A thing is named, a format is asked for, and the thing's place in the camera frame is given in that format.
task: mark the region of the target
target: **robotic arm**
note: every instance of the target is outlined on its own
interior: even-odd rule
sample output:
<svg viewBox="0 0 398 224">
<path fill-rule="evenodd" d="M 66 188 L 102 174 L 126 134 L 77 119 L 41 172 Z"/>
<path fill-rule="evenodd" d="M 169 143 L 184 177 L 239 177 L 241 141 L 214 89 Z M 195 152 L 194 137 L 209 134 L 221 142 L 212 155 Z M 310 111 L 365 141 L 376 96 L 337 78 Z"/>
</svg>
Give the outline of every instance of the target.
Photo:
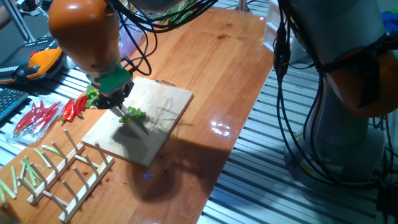
<svg viewBox="0 0 398 224">
<path fill-rule="evenodd" d="M 49 9 L 51 34 L 101 92 L 98 108 L 120 107 L 133 86 L 132 74 L 120 65 L 120 18 L 126 17 L 145 32 L 167 32 L 196 18 L 216 0 L 187 0 L 180 12 L 155 19 L 146 17 L 142 9 L 166 11 L 180 0 L 128 2 L 137 6 L 137 13 L 118 0 L 54 0 Z M 388 170 L 383 169 L 378 178 L 381 182 L 370 176 L 385 155 L 384 136 L 368 129 L 368 118 L 398 108 L 398 61 L 391 53 L 398 49 L 397 34 L 386 34 L 375 0 L 279 0 L 279 7 L 274 68 L 280 87 L 277 114 L 289 152 L 285 155 L 289 171 L 309 187 L 316 185 L 313 181 L 363 189 L 380 186 Z M 159 23 L 170 18 L 177 18 L 176 22 Z M 303 131 L 297 136 L 290 132 L 293 149 L 286 140 L 279 110 L 281 105 L 284 111 L 282 81 L 289 66 L 290 28 L 320 74 L 320 89 Z M 387 163 L 391 169 L 392 157 L 390 162 L 383 161 Z M 316 172 L 309 175 L 303 167 Z M 342 179 L 350 181 L 344 184 Z"/>
<path fill-rule="evenodd" d="M 381 130 L 369 118 L 398 108 L 398 35 L 387 34 L 376 1 L 279 0 L 284 18 L 277 31 L 274 68 L 279 81 L 277 114 L 286 148 L 285 163 L 296 180 L 317 190 L 387 186 L 394 156 L 388 159 Z M 320 84 L 303 129 L 288 142 L 282 80 L 289 66 L 293 30 L 314 61 Z M 387 149 L 392 151 L 388 120 Z M 381 174 L 375 170 L 382 166 Z"/>
</svg>

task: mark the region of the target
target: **wooden stick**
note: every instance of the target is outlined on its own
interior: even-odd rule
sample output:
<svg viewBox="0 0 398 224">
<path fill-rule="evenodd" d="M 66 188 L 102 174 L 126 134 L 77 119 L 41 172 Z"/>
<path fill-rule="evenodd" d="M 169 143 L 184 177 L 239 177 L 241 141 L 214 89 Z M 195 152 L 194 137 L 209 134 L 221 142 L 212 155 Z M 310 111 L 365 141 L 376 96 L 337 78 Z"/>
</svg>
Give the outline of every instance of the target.
<svg viewBox="0 0 398 224">
<path fill-rule="evenodd" d="M 45 185 L 44 182 L 42 182 L 37 189 L 35 190 L 36 192 L 36 197 L 33 195 L 29 196 L 27 199 L 28 202 L 30 202 L 31 205 L 35 206 L 40 199 L 44 196 L 43 195 L 43 190 L 49 191 L 51 187 L 59 180 L 59 178 L 62 176 L 62 174 L 70 167 L 70 165 L 73 164 L 75 161 L 75 155 L 80 154 L 82 151 L 85 150 L 85 146 L 82 144 L 78 144 L 77 147 L 79 148 L 79 151 L 76 152 L 75 149 L 72 149 L 70 153 L 67 155 L 68 160 L 66 161 L 65 159 L 62 159 L 59 165 L 57 166 L 58 172 L 55 170 L 52 170 L 49 176 L 46 178 L 48 184 Z"/>
<path fill-rule="evenodd" d="M 68 162 L 68 157 L 61 151 L 61 149 L 58 147 L 57 143 L 55 143 L 55 141 L 52 141 L 51 144 L 61 154 L 63 159 L 65 159 Z"/>
<path fill-rule="evenodd" d="M 105 176 L 107 171 L 109 171 L 109 169 L 114 164 L 114 159 L 111 156 L 108 156 L 106 160 L 108 161 L 109 165 L 106 165 L 105 162 L 103 162 L 99 166 L 98 168 L 99 177 L 95 176 L 95 174 L 91 175 L 91 177 L 87 180 L 89 187 L 82 187 L 77 193 L 79 201 L 76 201 L 73 198 L 70 201 L 69 205 L 67 206 L 68 213 L 67 214 L 61 213 L 61 215 L 58 217 L 62 221 L 62 223 L 69 222 L 69 220 L 72 218 L 72 216 L 74 216 L 79 207 L 84 203 L 85 199 L 89 196 L 90 192 L 93 191 L 95 186 L 98 185 L 98 182 L 101 181 L 101 179 Z"/>
<path fill-rule="evenodd" d="M 72 137 L 70 136 L 68 129 L 65 128 L 63 131 L 65 132 L 65 134 L 67 134 L 69 141 L 72 143 L 72 146 L 75 148 L 75 150 L 77 152 L 78 148 L 77 148 L 75 142 L 73 141 Z"/>
<path fill-rule="evenodd" d="M 88 188 L 87 181 L 84 179 L 84 177 L 81 175 L 79 170 L 76 167 L 73 167 L 73 170 L 76 172 L 77 176 L 79 176 L 80 180 L 83 182 L 83 184 Z"/>
<path fill-rule="evenodd" d="M 87 155 L 84 155 L 85 159 L 87 160 L 88 165 L 90 165 L 90 167 L 93 169 L 94 173 L 96 176 L 99 176 L 99 173 L 97 171 L 97 169 L 94 167 L 92 161 L 90 160 L 90 158 Z"/>
<path fill-rule="evenodd" d="M 45 196 L 47 196 L 48 198 L 51 198 L 51 196 L 50 196 L 50 192 L 48 192 L 48 191 L 46 191 L 46 190 L 44 190 L 43 191 L 43 194 L 45 195 Z M 67 207 L 68 205 L 69 205 L 69 203 L 68 202 L 66 202 L 66 201 L 64 201 L 64 200 L 62 200 L 62 199 L 60 199 L 60 198 L 58 198 L 57 196 L 55 196 L 55 195 L 53 195 L 60 203 L 61 203 L 61 205 L 63 205 L 64 207 Z"/>
<path fill-rule="evenodd" d="M 84 162 L 85 164 L 88 165 L 87 160 L 85 158 L 79 156 L 79 155 L 75 155 L 75 159 L 77 159 L 79 161 L 82 161 L 82 162 Z M 95 162 L 93 162 L 93 165 L 95 166 L 95 168 L 99 168 L 100 167 L 100 165 L 96 164 Z"/>
<path fill-rule="evenodd" d="M 42 152 L 42 155 L 45 157 L 45 159 L 49 162 L 49 164 L 51 165 L 51 167 L 54 169 L 54 171 L 56 173 L 58 173 L 58 168 L 57 166 L 50 160 L 50 158 L 48 157 L 48 155 L 46 155 L 45 152 Z"/>
<path fill-rule="evenodd" d="M 24 179 L 17 177 L 17 180 L 26 188 L 26 190 L 28 190 L 34 197 L 36 197 L 35 190 L 32 189 L 32 187 L 30 187 L 29 184 L 24 181 Z"/>
<path fill-rule="evenodd" d="M 30 162 L 29 165 L 36 172 L 36 174 L 39 175 L 39 177 L 43 180 L 44 185 L 47 185 L 48 183 L 47 180 L 45 179 L 43 174 L 38 170 L 38 168 L 33 164 L 33 162 Z"/>
<path fill-rule="evenodd" d="M 69 193 L 76 199 L 76 201 L 79 201 L 79 197 L 77 197 L 76 193 L 72 190 L 72 188 L 70 188 L 69 184 L 64 180 L 62 181 L 62 184 L 69 191 Z"/>
<path fill-rule="evenodd" d="M 63 212 L 65 212 L 65 214 L 68 213 L 67 209 L 62 205 L 62 203 L 59 201 L 59 199 L 57 197 L 55 197 L 53 194 L 51 194 L 50 192 L 43 190 L 43 194 L 49 198 L 51 198 L 51 200 L 53 200 L 53 202 L 55 202 L 59 208 L 61 208 L 61 210 Z"/>
<path fill-rule="evenodd" d="M 98 142 L 94 142 L 95 146 L 97 147 L 97 150 L 99 152 L 99 154 L 102 157 L 102 160 L 104 160 L 105 164 L 108 165 L 108 161 L 106 160 L 106 157 L 104 155 L 104 151 L 102 150 L 102 148 L 100 147 L 100 144 L 98 144 Z"/>
</svg>

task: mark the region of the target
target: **wooden table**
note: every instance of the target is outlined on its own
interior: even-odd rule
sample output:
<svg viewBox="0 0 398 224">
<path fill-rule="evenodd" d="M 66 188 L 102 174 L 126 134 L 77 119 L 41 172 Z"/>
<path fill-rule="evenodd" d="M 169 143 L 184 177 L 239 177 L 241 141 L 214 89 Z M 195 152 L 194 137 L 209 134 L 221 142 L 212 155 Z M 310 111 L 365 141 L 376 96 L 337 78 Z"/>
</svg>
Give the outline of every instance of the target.
<svg viewBox="0 0 398 224">
<path fill-rule="evenodd" d="M 196 223 L 271 69 L 272 53 L 262 44 L 265 23 L 259 16 L 214 8 L 159 35 L 159 48 L 149 57 L 153 68 L 149 78 L 174 82 L 195 97 L 149 169 L 116 159 L 70 223 Z M 103 113 L 87 110 L 84 120 L 53 125 L 46 137 L 4 166 L 0 178 L 12 187 L 10 166 L 19 174 L 25 155 L 44 165 L 34 147 L 56 141 L 69 152 L 72 145 L 63 129 L 80 142 Z M 52 152 L 47 154 L 54 163 L 61 161 Z M 101 162 L 94 149 L 87 147 L 83 154 Z M 74 166 L 86 179 L 93 173 L 79 161 Z M 44 176 L 51 171 L 46 169 Z M 76 192 L 83 187 L 71 169 L 61 180 Z M 50 192 L 67 202 L 72 199 L 60 181 Z M 6 213 L 21 223 L 60 223 L 61 211 L 51 200 L 44 197 L 32 207 L 26 200 L 29 195 L 19 188 L 17 200 L 7 196 Z"/>
</svg>

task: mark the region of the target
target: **green onion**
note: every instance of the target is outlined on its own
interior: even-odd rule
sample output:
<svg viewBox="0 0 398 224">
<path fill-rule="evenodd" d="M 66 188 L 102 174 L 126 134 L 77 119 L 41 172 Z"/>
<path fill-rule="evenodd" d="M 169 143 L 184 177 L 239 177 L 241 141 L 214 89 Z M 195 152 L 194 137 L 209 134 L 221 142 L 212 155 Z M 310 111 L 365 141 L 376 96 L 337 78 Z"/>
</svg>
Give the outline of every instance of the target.
<svg viewBox="0 0 398 224">
<path fill-rule="evenodd" d="M 19 161 L 19 162 L 21 162 L 21 165 L 22 165 L 22 170 L 21 170 L 21 174 L 19 174 L 19 178 L 23 179 L 24 176 L 25 176 L 26 164 L 24 162 L 22 162 L 22 161 Z"/>
<path fill-rule="evenodd" d="M 40 178 L 40 176 L 36 173 L 36 171 L 33 170 L 33 169 L 31 168 L 30 165 L 29 165 L 29 167 L 30 167 L 30 169 L 32 170 L 33 175 L 34 175 L 35 177 L 37 177 L 39 181 L 43 181 L 43 180 Z"/>
<path fill-rule="evenodd" d="M 42 160 L 45 162 L 45 165 L 48 168 L 51 168 L 51 165 L 49 164 L 49 162 L 45 159 L 45 157 L 40 153 L 40 151 L 38 149 L 35 148 L 35 152 L 40 156 L 40 158 L 42 158 Z"/>
<path fill-rule="evenodd" d="M 18 187 L 17 187 L 17 178 L 15 175 L 15 168 L 11 166 L 11 177 L 12 177 L 12 186 L 14 187 L 14 194 L 18 194 Z"/>
<path fill-rule="evenodd" d="M 29 161 L 27 160 L 27 156 L 25 156 L 24 162 L 25 162 L 25 167 L 26 167 L 26 170 L 27 170 L 27 174 L 29 175 L 29 178 L 32 180 L 33 187 L 36 187 L 35 177 L 33 175 L 32 168 L 29 165 Z"/>
<path fill-rule="evenodd" d="M 8 208 L 7 200 L 6 200 L 6 194 L 4 193 L 2 187 L 0 186 L 0 197 L 1 197 L 1 202 L 2 202 L 2 207 L 4 209 Z"/>
<path fill-rule="evenodd" d="M 42 165 L 39 165 L 39 168 L 42 169 L 43 172 L 45 171 L 45 169 Z"/>
<path fill-rule="evenodd" d="M 0 186 L 3 188 L 3 190 L 7 192 L 8 195 L 10 195 L 12 199 L 15 200 L 15 198 L 17 198 L 17 196 L 12 192 L 12 190 L 7 186 L 7 184 L 4 183 L 4 181 L 2 181 L 2 179 L 0 179 Z"/>
<path fill-rule="evenodd" d="M 42 148 L 43 148 L 43 149 L 46 149 L 46 150 L 48 150 L 48 151 L 52 151 L 52 152 L 58 154 L 59 156 L 61 156 L 60 152 L 58 152 L 58 150 L 54 149 L 53 147 L 46 146 L 46 145 L 42 145 Z"/>
<path fill-rule="evenodd" d="M 31 183 L 26 177 L 24 177 L 24 181 L 27 183 L 27 185 L 29 185 L 29 187 L 30 187 L 33 191 L 35 191 L 35 187 L 33 187 L 32 183 Z"/>
</svg>

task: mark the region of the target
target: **metal grating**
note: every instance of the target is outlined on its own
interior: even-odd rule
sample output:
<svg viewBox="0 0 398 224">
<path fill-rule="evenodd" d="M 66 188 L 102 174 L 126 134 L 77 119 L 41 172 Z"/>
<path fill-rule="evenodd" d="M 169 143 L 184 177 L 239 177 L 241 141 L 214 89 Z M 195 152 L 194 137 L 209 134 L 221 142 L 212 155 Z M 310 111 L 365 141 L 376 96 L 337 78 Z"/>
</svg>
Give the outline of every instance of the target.
<svg viewBox="0 0 398 224">
<path fill-rule="evenodd" d="M 246 1 L 248 8 L 254 15 L 267 17 L 269 0 L 261 1 Z M 239 0 L 219 0 L 213 7 L 220 7 L 223 9 L 235 9 L 239 5 Z"/>
<path fill-rule="evenodd" d="M 283 87 L 287 116 L 298 131 L 314 100 L 318 74 L 290 69 Z M 394 223 L 376 211 L 377 190 L 324 194 L 292 179 L 284 163 L 276 96 L 272 70 L 198 223 Z"/>
<path fill-rule="evenodd" d="M 29 110 L 30 101 L 35 100 L 38 96 L 51 97 L 66 103 L 70 98 L 79 97 L 90 84 L 85 74 L 78 70 L 61 70 L 52 78 L 40 79 L 29 83 L 28 86 L 20 88 L 11 86 L 10 88 L 18 88 L 29 93 L 29 97 L 8 117 L 0 122 L 0 168 L 6 165 L 18 153 L 20 153 L 27 145 L 11 144 L 6 141 L 4 134 L 12 132 L 12 125 L 21 119 L 21 114 Z"/>
</svg>

